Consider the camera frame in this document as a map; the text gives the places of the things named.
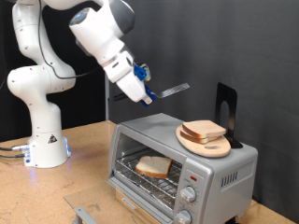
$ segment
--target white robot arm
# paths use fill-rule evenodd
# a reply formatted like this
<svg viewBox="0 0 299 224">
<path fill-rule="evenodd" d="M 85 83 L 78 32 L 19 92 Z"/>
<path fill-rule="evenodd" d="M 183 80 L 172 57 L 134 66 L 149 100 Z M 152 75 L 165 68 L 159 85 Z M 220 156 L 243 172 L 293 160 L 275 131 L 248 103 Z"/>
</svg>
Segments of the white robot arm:
<svg viewBox="0 0 299 224">
<path fill-rule="evenodd" d="M 120 41 L 133 29 L 135 13 L 122 0 L 105 0 L 103 3 L 97 12 L 92 8 L 81 10 L 70 22 L 70 29 L 82 47 L 102 65 L 112 83 L 116 82 L 132 101 L 149 105 L 152 96 L 144 85 L 145 77 L 135 75 L 138 67 Z"/>
<path fill-rule="evenodd" d="M 49 5 L 68 9 L 87 0 L 18 0 L 13 7 L 13 24 L 21 53 L 37 65 L 10 72 L 10 91 L 28 106 L 32 136 L 24 148 L 26 166 L 50 168 L 67 159 L 67 145 L 62 136 L 61 114 L 46 95 L 66 91 L 75 85 L 75 72 L 54 53 L 41 18 L 41 10 Z M 134 102 L 144 106 L 155 97 L 144 85 L 149 79 L 146 69 L 135 65 L 133 56 L 120 37 L 134 27 L 135 14 L 122 0 L 94 0 L 101 9 L 81 10 L 70 22 L 70 28 L 83 48 L 104 68 L 111 82 Z"/>
</svg>

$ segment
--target cable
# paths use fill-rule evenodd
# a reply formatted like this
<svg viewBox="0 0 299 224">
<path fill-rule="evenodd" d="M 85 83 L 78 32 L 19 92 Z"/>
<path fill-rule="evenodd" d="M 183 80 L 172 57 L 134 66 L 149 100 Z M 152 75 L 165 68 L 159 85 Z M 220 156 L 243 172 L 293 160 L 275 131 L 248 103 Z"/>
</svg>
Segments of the cable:
<svg viewBox="0 0 299 224">
<path fill-rule="evenodd" d="M 0 147 L 0 150 L 2 150 L 2 151 L 12 151 L 12 148 L 9 148 L 9 147 Z"/>
<path fill-rule="evenodd" d="M 19 154 L 19 155 L 12 156 L 12 157 L 0 155 L 0 157 L 3 157 L 3 158 L 23 158 L 23 157 L 25 157 L 25 155 L 24 154 Z"/>
<path fill-rule="evenodd" d="M 75 76 L 75 77 L 59 77 L 59 76 L 57 75 L 56 71 L 55 71 L 55 68 L 54 68 L 52 65 L 50 65 L 50 64 L 46 61 L 46 59 L 45 59 L 45 55 L 44 55 L 44 52 L 43 52 L 43 49 L 41 48 L 41 41 L 40 41 L 40 21 L 41 21 L 41 15 L 42 15 L 41 1 L 39 0 L 39 19 L 38 19 L 38 28 L 37 28 L 37 30 L 38 30 L 38 43 L 39 43 L 39 48 L 40 48 L 41 55 L 43 56 L 43 59 L 44 59 L 45 63 L 46 63 L 48 66 L 50 66 L 50 67 L 52 68 L 52 70 L 53 70 L 53 72 L 54 72 L 54 75 L 55 75 L 57 78 L 59 78 L 59 79 L 70 79 L 70 78 L 77 78 L 77 77 L 85 77 L 85 76 L 90 75 L 90 74 L 92 74 L 93 72 L 95 72 L 96 70 L 98 70 L 98 69 L 101 68 L 101 67 L 99 66 L 99 67 L 95 68 L 94 70 L 92 70 L 91 72 L 88 72 L 88 73 L 85 73 L 85 74 L 82 74 L 82 75 L 77 75 L 77 76 Z"/>
<path fill-rule="evenodd" d="M 3 29 L 3 20 L 1 19 L 1 29 Z M 4 53 L 4 45 L 3 45 L 3 41 L 4 41 L 4 38 L 3 38 L 3 32 L 1 31 L 1 47 L 2 47 L 2 54 L 3 54 L 3 60 L 4 60 L 4 70 L 5 70 L 5 75 L 7 73 L 7 62 L 6 62 L 6 57 L 5 57 L 5 53 Z M 5 77 L 3 79 L 3 82 L 0 86 L 0 90 L 2 89 L 4 83 L 6 82 L 7 78 Z"/>
</svg>

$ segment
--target wooden workbench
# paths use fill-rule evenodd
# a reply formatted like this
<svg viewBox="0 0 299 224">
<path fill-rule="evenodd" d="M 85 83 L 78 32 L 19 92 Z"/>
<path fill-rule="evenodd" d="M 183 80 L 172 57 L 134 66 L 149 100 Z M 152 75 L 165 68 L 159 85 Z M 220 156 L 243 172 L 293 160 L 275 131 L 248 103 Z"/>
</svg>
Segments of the wooden workbench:
<svg viewBox="0 0 299 224">
<path fill-rule="evenodd" d="M 114 127 L 111 121 L 103 121 L 63 130 L 64 136 L 68 137 L 72 156 L 56 168 L 29 168 L 23 165 L 22 159 L 0 158 L 0 224 L 71 224 L 75 212 L 64 196 L 92 188 L 107 179 L 108 154 Z M 0 143 L 0 147 L 25 144 L 26 140 Z M 109 213 L 114 215 L 107 216 L 113 218 L 114 223 L 141 224 L 140 219 L 128 210 L 121 209 L 119 216 L 115 216 L 115 211 L 115 207 L 111 207 Z M 121 215 L 125 215 L 125 218 L 115 218 Z M 242 224 L 294 224 L 254 201 L 245 216 L 238 221 Z"/>
</svg>

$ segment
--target red light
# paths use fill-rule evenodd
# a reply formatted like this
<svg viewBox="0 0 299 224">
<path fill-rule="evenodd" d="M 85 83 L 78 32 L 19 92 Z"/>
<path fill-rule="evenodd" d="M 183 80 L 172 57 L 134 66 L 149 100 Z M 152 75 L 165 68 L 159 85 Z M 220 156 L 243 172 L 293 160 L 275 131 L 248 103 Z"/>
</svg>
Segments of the red light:
<svg viewBox="0 0 299 224">
<path fill-rule="evenodd" d="M 191 180 L 194 180 L 194 181 L 197 180 L 194 176 L 191 176 L 190 179 L 191 179 Z"/>
</svg>

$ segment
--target black stand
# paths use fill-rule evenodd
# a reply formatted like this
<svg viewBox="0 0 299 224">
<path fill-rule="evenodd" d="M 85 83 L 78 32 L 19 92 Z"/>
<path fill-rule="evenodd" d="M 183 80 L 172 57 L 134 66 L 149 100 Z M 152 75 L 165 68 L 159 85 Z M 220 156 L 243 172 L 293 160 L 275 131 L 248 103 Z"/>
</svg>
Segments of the black stand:
<svg viewBox="0 0 299 224">
<path fill-rule="evenodd" d="M 237 221 L 235 221 L 235 217 L 229 219 L 225 224 L 239 224 Z"/>
<path fill-rule="evenodd" d="M 229 88 L 222 83 L 218 83 L 215 122 L 217 124 L 221 123 L 221 104 L 225 101 L 229 106 L 228 131 L 225 137 L 230 142 L 232 148 L 242 148 L 242 144 L 234 139 L 236 99 L 237 95 L 234 89 Z"/>
</svg>

